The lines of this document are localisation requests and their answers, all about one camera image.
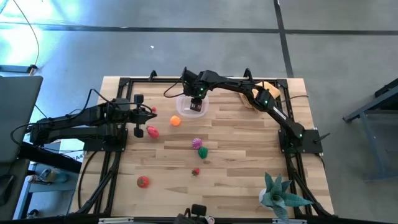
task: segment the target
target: desk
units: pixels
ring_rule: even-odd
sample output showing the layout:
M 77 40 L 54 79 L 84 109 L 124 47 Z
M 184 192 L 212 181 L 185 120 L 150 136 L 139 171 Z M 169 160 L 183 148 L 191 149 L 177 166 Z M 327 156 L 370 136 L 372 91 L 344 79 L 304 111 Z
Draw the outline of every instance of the desk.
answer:
M 119 78 L 104 77 L 101 87 L 104 97 L 116 96 Z M 282 174 L 287 179 L 285 158 L 277 137 L 279 125 L 267 113 L 245 108 L 237 93 L 215 89 L 208 93 L 210 108 L 204 117 L 180 116 L 181 125 L 173 127 L 169 119 L 178 115 L 175 98 L 163 97 L 171 84 L 135 83 L 133 86 L 132 94 L 144 94 L 144 104 L 157 108 L 158 117 L 147 125 L 156 126 L 160 137 L 151 139 L 145 133 L 139 139 L 129 133 L 119 166 L 112 216 L 175 217 L 197 203 L 206 205 L 207 214 L 213 217 L 274 218 L 273 211 L 258 208 L 258 195 L 265 187 L 265 172 L 273 177 Z M 288 79 L 288 84 L 290 96 L 307 94 L 303 79 Z M 180 92 L 182 86 L 178 84 L 168 94 Z M 295 120 L 307 129 L 313 128 L 308 99 L 292 99 L 292 106 Z M 205 160 L 192 149 L 193 138 L 201 138 L 209 149 Z M 90 154 L 85 156 L 84 164 Z M 97 153 L 88 165 L 81 188 L 83 203 L 98 185 L 103 157 L 103 152 Z M 302 157 L 309 189 L 323 207 L 333 213 L 320 159 L 309 154 Z M 195 167 L 200 168 L 198 177 L 191 174 Z M 150 178 L 148 189 L 136 185 L 141 175 Z M 108 195 L 104 192 L 101 211 Z M 77 196 L 71 211 L 75 210 Z M 294 215 L 292 210 L 289 213 L 291 217 Z

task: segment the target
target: pink spiky ball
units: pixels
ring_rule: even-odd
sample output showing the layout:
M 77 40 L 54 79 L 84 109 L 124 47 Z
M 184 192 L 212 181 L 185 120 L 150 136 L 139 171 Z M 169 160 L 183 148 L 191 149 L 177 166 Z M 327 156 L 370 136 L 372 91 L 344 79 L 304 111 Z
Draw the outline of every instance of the pink spiky ball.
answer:
M 195 139 L 192 141 L 192 147 L 193 147 L 193 149 L 195 149 L 195 150 L 199 150 L 199 149 L 201 148 L 201 145 L 202 145 L 202 141 L 201 141 L 200 138 L 195 138 Z

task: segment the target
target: green toy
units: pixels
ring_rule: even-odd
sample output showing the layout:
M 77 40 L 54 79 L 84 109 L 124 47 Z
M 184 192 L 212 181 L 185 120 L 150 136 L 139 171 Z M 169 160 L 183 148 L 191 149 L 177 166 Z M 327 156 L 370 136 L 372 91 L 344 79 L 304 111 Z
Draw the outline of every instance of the green toy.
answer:
M 287 188 L 289 187 L 291 180 L 285 181 L 282 183 L 282 176 L 276 178 L 275 182 L 272 180 L 272 177 L 266 173 L 266 186 L 267 190 L 264 195 L 262 195 L 262 200 L 260 203 L 269 208 L 272 208 L 275 214 L 282 220 L 288 220 L 286 206 L 289 207 L 299 207 L 303 205 L 309 205 L 313 202 L 309 200 L 305 200 L 304 198 L 292 194 L 285 193 Z
M 207 153 L 208 153 L 208 149 L 207 149 L 206 147 L 201 147 L 201 148 L 198 150 L 198 154 L 199 154 L 199 156 L 201 157 L 201 159 L 206 159 Z

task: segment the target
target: small red toy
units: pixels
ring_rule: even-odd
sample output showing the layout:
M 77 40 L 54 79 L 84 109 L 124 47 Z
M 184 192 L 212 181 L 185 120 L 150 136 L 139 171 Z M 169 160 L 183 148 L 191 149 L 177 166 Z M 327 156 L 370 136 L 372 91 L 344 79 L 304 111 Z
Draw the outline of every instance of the small red toy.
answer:
M 155 128 L 153 126 L 147 126 L 147 132 L 148 132 L 149 136 L 152 138 L 159 137 L 159 131 L 157 130 L 157 128 Z
M 138 177 L 137 185 L 140 188 L 146 188 L 149 185 L 149 178 L 146 176 Z
M 194 168 L 194 169 L 192 170 L 192 175 L 193 175 L 194 177 L 196 177 L 197 175 L 199 175 L 199 173 L 200 173 L 200 169 L 199 169 L 199 168 Z

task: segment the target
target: white cable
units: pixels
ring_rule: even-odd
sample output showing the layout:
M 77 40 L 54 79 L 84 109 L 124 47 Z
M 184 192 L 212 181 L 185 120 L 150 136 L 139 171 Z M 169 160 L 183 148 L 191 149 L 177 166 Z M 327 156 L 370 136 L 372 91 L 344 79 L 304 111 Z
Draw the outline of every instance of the white cable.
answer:
M 14 1 L 15 5 L 18 7 L 18 9 L 20 10 L 20 12 L 22 13 L 22 15 L 25 17 L 26 22 L 28 23 L 30 29 L 32 29 L 33 35 L 35 36 L 36 44 L 37 44 L 37 56 L 36 56 L 36 60 L 35 60 L 34 65 L 36 65 L 37 64 L 37 60 L 39 59 L 39 54 L 40 54 L 39 41 L 37 40 L 37 36 L 36 36 L 35 30 L 33 30 L 33 27 L 30 24 L 29 20 L 26 18 L 24 12 L 22 12 L 22 9 L 19 7 L 18 3 L 15 0 L 13 0 L 13 1 Z M 33 68 L 30 70 L 29 76 L 32 75 L 32 72 L 33 72 Z

